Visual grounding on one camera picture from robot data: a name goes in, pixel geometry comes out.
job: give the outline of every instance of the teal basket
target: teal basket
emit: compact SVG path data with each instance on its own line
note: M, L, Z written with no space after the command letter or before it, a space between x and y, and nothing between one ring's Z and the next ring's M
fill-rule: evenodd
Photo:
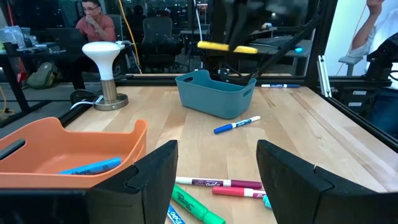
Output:
M256 79L247 86L210 79L206 70L175 78L183 106L224 119L233 119L245 112L251 102Z

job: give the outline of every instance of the wooden table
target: wooden table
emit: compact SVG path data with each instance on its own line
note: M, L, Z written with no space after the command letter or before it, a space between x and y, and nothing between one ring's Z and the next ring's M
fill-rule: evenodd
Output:
M256 144L266 139L301 158L378 192L398 190L398 154L307 87L256 88L251 107L223 120L182 107L177 87L119 87L130 103L117 111L90 109L67 129L132 131L148 122L147 152L178 140L178 176L260 180ZM253 116L255 123L220 135L213 129ZM276 223L262 200L212 195L208 187L181 185L227 223ZM201 223L172 202L186 223Z

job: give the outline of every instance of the pink marker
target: pink marker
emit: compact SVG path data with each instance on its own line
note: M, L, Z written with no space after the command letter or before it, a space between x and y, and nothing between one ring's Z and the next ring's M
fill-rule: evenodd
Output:
M240 197L264 198L267 193L263 190L243 189L239 187L213 187L213 194L232 195Z
M262 183L256 181L246 180L216 180L206 178L191 178L191 177L176 177L176 184L192 184L207 187L222 186L222 187L241 187L249 189L261 189Z

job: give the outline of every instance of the orange tray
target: orange tray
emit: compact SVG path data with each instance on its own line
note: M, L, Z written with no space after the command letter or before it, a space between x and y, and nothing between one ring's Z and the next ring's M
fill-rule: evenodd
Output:
M0 160L0 189L88 189L144 157L146 131L143 120L131 133L67 131L57 118L34 121L0 140L0 149L5 149L25 139L22 147ZM57 174L114 157L122 163L102 174Z

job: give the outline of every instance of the green marker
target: green marker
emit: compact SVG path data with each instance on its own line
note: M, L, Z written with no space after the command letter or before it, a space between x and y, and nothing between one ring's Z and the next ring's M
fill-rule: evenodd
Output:
M209 212L204 205L177 185L174 185L172 198L205 224L225 224L225 220L213 212Z

